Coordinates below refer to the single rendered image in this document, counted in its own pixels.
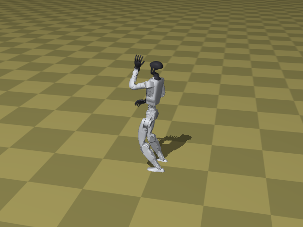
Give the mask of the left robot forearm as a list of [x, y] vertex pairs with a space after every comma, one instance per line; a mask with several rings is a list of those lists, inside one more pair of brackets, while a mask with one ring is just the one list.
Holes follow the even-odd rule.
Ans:
[[138, 75], [138, 69], [134, 69], [133, 71], [133, 75], [129, 81], [129, 87], [133, 88], [134, 87], [134, 83], [136, 82], [137, 79], [137, 75]]

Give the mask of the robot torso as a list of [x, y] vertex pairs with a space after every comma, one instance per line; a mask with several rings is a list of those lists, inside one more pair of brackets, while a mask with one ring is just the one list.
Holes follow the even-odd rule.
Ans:
[[154, 82], [154, 87], [150, 89], [146, 89], [146, 104], [148, 104], [148, 110], [146, 111], [146, 117], [149, 115], [152, 117], [152, 121], [157, 118], [158, 110], [156, 109], [156, 105], [160, 102], [162, 87], [163, 87], [163, 79], [155, 80], [150, 78], [148, 81]]

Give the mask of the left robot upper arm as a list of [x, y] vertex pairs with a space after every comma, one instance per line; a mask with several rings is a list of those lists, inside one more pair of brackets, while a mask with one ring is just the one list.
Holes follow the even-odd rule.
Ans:
[[134, 84], [134, 87], [133, 88], [130, 88], [132, 90], [137, 90], [137, 89], [150, 89], [154, 87], [154, 82], [152, 81], [145, 81], [145, 82], [142, 82], [142, 83], [138, 83], [138, 84]]

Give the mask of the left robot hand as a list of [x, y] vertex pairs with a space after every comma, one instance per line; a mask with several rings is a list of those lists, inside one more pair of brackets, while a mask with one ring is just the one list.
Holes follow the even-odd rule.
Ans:
[[[136, 56], [137, 56], [137, 55], [136, 55]], [[135, 60], [134, 60], [134, 61], [135, 61], [135, 62], [134, 62], [134, 64], [135, 64], [134, 68], [135, 68], [135, 69], [138, 69], [138, 71], [139, 71], [141, 65], [143, 65], [143, 63], [144, 63], [145, 61], [143, 61], [143, 62], [141, 63], [143, 57], [142, 57], [141, 60], [140, 60], [141, 55], [140, 55], [140, 57], [139, 57], [139, 55], [138, 55], [137, 58], [136, 58], [136, 56], [135, 56]], [[138, 57], [139, 57], [139, 60], [138, 60]]]

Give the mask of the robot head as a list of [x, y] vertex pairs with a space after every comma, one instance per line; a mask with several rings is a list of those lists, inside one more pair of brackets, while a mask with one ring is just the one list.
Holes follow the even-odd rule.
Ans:
[[155, 77], [154, 79], [158, 80], [158, 81], [161, 80], [161, 78], [159, 77], [159, 74], [156, 73], [155, 70], [162, 69], [163, 64], [159, 61], [153, 61], [153, 62], [150, 63], [150, 67], [151, 67], [151, 74]]

